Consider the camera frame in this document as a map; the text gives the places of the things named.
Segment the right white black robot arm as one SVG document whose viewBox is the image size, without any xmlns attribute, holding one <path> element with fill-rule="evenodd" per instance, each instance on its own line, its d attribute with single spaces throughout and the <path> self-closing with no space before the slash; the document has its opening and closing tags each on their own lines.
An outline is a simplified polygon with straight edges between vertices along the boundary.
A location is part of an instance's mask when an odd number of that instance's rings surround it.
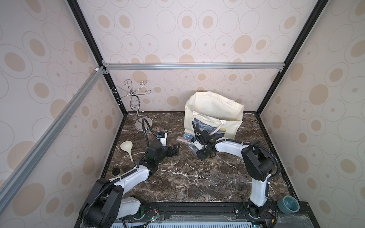
<svg viewBox="0 0 365 228">
<path fill-rule="evenodd" d="M 192 143 L 198 149 L 196 155 L 204 160 L 217 152 L 228 153 L 243 159 L 247 173 L 252 178 L 250 200 L 244 205 L 248 214 L 260 218 L 268 208 L 269 188 L 271 180 L 280 174 L 278 158 L 261 142 L 239 142 L 233 139 L 219 138 L 201 131 L 198 123 L 193 123 L 195 137 Z"/>
</svg>

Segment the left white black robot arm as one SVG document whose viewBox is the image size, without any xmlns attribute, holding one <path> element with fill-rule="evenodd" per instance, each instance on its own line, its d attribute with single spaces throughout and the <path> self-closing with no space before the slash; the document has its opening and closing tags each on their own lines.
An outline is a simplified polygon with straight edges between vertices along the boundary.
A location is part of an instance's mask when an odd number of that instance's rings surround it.
<svg viewBox="0 0 365 228">
<path fill-rule="evenodd" d="M 173 147 L 163 142 L 153 131 L 156 140 L 152 143 L 148 140 L 146 128 L 151 126 L 146 118 L 142 119 L 142 129 L 146 140 L 146 151 L 136 166 L 125 174 L 107 180 L 100 178 L 94 184 L 91 192 L 85 200 L 79 212 L 79 226 L 85 228 L 110 228 L 116 219 L 123 218 L 119 215 L 123 196 L 137 186 L 148 180 L 158 170 L 158 164 L 167 157 L 179 155 L 180 144 Z"/>
</svg>

